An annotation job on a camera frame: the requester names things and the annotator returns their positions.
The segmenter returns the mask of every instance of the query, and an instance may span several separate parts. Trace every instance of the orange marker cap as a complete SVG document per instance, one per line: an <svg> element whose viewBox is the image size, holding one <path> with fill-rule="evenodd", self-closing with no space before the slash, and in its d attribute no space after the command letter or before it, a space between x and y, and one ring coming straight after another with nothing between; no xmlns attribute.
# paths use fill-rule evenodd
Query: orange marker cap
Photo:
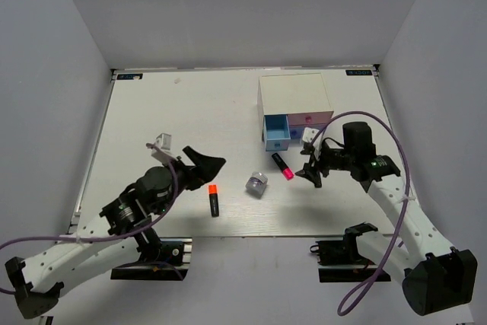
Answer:
<svg viewBox="0 0 487 325"><path fill-rule="evenodd" d="M208 186L208 193L209 194L217 194L218 191L216 189L216 184L211 184Z"/></svg>

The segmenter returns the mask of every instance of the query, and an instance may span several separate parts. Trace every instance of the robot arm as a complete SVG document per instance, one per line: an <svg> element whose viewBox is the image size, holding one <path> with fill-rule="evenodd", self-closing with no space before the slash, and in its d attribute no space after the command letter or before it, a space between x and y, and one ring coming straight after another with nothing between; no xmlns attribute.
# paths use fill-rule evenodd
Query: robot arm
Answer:
<svg viewBox="0 0 487 325"><path fill-rule="evenodd" d="M145 227L154 216L166 215L184 190L196 190L212 181L225 159L201 155L186 146L183 151L194 163L187 166L168 150L157 145L151 147L152 155L160 162L171 161L177 182L167 165L152 167L103 207L100 215L67 236L74 242L61 241L36 256L14 257L5 264L24 318L45 314L58 303L59 297L107 270L141 260L166 259L159 257L162 244L158 235ZM109 237L113 240L103 241Z"/></svg>
<svg viewBox="0 0 487 325"><path fill-rule="evenodd" d="M325 139L311 142L317 130L305 129L303 155L310 155L303 170L296 173L321 187L320 174L330 170L350 171L364 191L396 225L403 207L405 182L399 168L387 156L376 155L367 123L343 125L344 144L331 148ZM459 251L430 222L416 201L411 201L399 235L407 249L394 247L384 271L403 287L411 308L426 315L471 301L477 262L470 250ZM371 224L347 228L344 248L352 261L367 258L379 263L390 240Z"/></svg>

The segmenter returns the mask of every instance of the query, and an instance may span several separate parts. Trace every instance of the purple hose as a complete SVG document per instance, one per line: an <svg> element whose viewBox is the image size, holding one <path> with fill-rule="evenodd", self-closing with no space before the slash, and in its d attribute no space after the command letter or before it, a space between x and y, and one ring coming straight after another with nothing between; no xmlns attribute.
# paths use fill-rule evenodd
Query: purple hose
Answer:
<svg viewBox="0 0 487 325"><path fill-rule="evenodd" d="M318 139L318 136L321 135L322 133L325 132L326 128L331 122L336 121L339 118L345 117L345 116L351 116L354 114L362 115L362 116L368 116L372 119L375 119L379 124L384 127L391 137L393 138L394 142L396 143L397 149L399 150L399 154L401 155L401 160L403 161L404 164L404 175L406 176L406 188L405 188L405 194L406 196L409 196L409 191L411 188L411 178L409 176L409 165L408 161L406 160L406 153L404 152L403 147L401 146L401 143L399 142L399 139L396 137L394 134L393 130L380 118L374 116L373 114L369 112L362 112L358 110L353 110L350 112L344 112L341 113L337 116L334 116L327 124L324 126L320 131L314 136L313 140L311 140L311 144L314 144L315 141ZM403 201L403 208L401 209L401 213L399 214L399 218L397 219L396 227L394 228L394 233L393 236L390 239L389 246L387 247L386 253L382 257L382 260L380 261L379 265L375 269L375 272L372 276L370 276L368 279L365 279L362 283L356 285L349 293L345 295L345 297L342 299L338 306L337 313L339 316L345 316L349 314L362 300L362 298L365 297L365 295L369 292L369 290L372 288L372 285L374 285L375 281L377 280L378 276L382 273L382 269L386 265L387 260L389 259L390 254L393 251L394 244L396 243L397 238L399 237L399 231L401 229L401 225L403 224L404 221L404 216L406 216L406 210L408 206L408 199L404 199ZM343 310L343 307L345 306L345 303L347 300L354 294L356 293L360 288L364 287L362 291L358 294L358 296L353 300L353 302L348 306L345 310Z"/></svg>
<svg viewBox="0 0 487 325"><path fill-rule="evenodd" d="M153 144L146 144L148 148L155 148L156 150L160 151L160 149L153 145ZM123 235L114 235L110 237L62 237L62 236L27 236L27 237L19 237L18 239L10 240L7 241L6 243L3 243L0 245L0 250L9 247L10 245L17 244L17 243L22 243L24 241L64 241L64 242L69 242L69 243L76 243L76 242L82 242L82 243L106 243L107 241L117 241L117 240L123 240L128 237L135 236L137 234L140 234L141 232L147 230L148 228L151 228L155 224L157 224L168 212L169 209L172 207L174 202L176 201L177 198L177 192L178 192L178 182L177 182L177 175L176 171L174 171L173 165L170 162L167 162L167 166L169 167L170 174L173 177L173 185L174 185L174 190L173 190L173 197L169 203L169 208L166 210L166 212L163 212L162 214L159 215L153 222L148 223L146 226L142 228L138 228L137 230L130 231L127 234ZM4 288L0 288L0 293L5 293L6 295L15 295L15 292L9 291Z"/></svg>

